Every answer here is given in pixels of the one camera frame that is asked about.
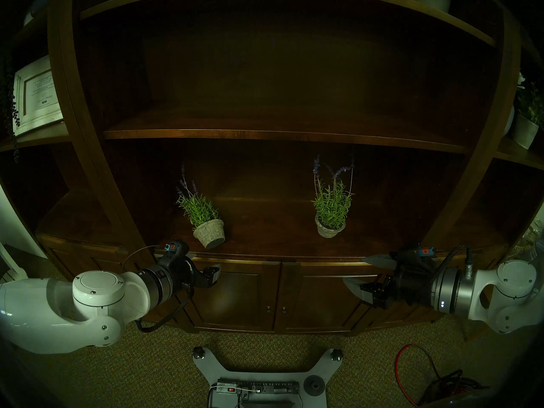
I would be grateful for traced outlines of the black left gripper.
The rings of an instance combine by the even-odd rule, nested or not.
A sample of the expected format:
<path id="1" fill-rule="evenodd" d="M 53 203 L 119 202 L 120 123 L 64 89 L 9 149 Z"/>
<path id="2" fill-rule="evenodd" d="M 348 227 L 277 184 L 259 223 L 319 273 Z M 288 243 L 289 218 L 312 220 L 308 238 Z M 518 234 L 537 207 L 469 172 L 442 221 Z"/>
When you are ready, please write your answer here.
<path id="1" fill-rule="evenodd" d="M 206 278 L 205 287 L 213 287 L 220 277 L 221 266 L 208 266 L 204 269 L 203 275 L 201 271 L 196 269 L 192 259 L 187 256 L 174 256 L 169 264 L 169 270 L 173 280 L 172 293 L 178 293 L 192 287 L 204 286 L 204 276 Z"/>

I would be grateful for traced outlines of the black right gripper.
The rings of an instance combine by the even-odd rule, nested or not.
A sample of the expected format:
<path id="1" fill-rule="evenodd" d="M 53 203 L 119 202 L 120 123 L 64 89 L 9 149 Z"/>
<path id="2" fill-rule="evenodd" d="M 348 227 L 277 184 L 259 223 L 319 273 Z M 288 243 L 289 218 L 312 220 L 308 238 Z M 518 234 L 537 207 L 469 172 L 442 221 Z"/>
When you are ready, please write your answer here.
<path id="1" fill-rule="evenodd" d="M 387 310 L 393 299 L 408 305 L 431 305 L 431 279 L 437 268 L 432 256 L 421 256 L 419 252 L 392 252 L 392 256 L 367 256 L 364 262 L 375 267 L 395 267 L 393 277 L 385 277 L 383 282 L 343 278 L 347 289 L 365 305 Z"/>

